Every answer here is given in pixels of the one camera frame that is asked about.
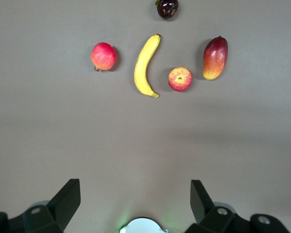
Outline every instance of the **gray table surface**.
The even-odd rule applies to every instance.
[[[171,21],[154,2],[0,0],[0,211],[17,216],[79,178],[66,233],[115,233],[137,216],[180,233],[198,179],[245,219],[291,231],[291,1],[179,0]],[[133,70],[156,33],[154,99]],[[227,64],[208,81],[203,49],[219,35]],[[102,41],[118,61],[95,72]],[[178,66],[194,76],[182,93],[167,83]]]

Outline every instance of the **yellow banana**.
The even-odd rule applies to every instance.
[[[158,47],[161,40],[161,35],[155,34],[151,36],[144,47],[141,49],[140,54],[136,61],[135,71],[134,71],[134,81],[137,89],[144,95],[152,96],[157,98],[160,96],[158,93],[152,90],[149,82],[146,78],[146,68],[151,60],[156,48]]]

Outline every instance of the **dark purple fruit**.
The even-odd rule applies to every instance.
[[[178,0],[159,0],[157,4],[157,12],[160,17],[168,19],[175,15],[178,6]]]

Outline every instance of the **round fruit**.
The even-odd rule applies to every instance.
[[[171,18],[177,12],[178,0],[159,0],[157,4],[157,12],[164,19]]]
[[[175,91],[184,91],[192,84],[192,73],[184,67],[174,68],[168,75],[168,84]]]
[[[100,42],[94,46],[91,60],[95,65],[95,71],[109,70],[116,62],[115,49],[108,43]]]

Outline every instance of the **black metal bracket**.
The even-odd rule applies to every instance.
[[[80,181],[70,179],[47,203],[8,219],[0,212],[0,233],[63,233],[81,203]]]
[[[273,216],[255,214],[247,221],[226,207],[215,206],[200,180],[191,181],[190,202],[196,223],[185,233],[289,233]]]

